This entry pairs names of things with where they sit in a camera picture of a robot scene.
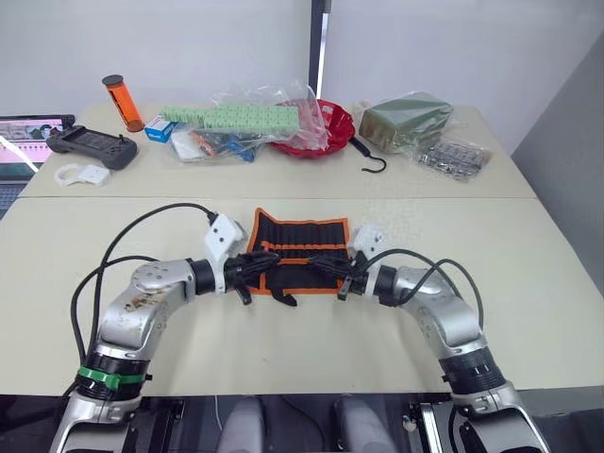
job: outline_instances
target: green connector strip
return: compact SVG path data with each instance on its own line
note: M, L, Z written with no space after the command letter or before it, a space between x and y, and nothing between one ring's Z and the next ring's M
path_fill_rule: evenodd
M298 107L294 106L226 105L212 109L164 107L161 116L166 121L190 123L201 129L293 133L300 128Z

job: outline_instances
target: black pole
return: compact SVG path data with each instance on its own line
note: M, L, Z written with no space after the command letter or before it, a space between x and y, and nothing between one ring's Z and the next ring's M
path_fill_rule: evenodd
M317 92L319 80L319 55L321 53L321 25L323 13L326 12L330 0L311 0L310 8L310 56L309 56L309 85Z

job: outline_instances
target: gray wall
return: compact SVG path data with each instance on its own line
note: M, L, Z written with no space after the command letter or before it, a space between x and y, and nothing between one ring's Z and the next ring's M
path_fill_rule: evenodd
M512 158L604 294L604 35Z

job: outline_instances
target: black hook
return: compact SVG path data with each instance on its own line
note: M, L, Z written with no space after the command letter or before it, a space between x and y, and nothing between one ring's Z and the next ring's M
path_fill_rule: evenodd
M366 158L369 158L371 160L376 160L376 161L381 162L383 164L383 167L381 167L379 170L371 170L369 168L361 168L361 170L363 172L367 172L367 173L381 173L384 170L386 170L386 167L388 166L388 163L386 163L386 160L384 160L382 158L377 158L375 156L372 156L371 155L371 151L369 151L369 148L367 146L365 146L364 144L362 144L361 141L359 139L357 139L356 137L352 137L349 141Z

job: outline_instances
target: laptop keyboard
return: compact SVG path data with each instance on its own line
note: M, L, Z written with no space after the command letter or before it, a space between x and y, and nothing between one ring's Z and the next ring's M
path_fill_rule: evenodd
M0 219L7 213L8 208L17 199L25 184L0 185Z

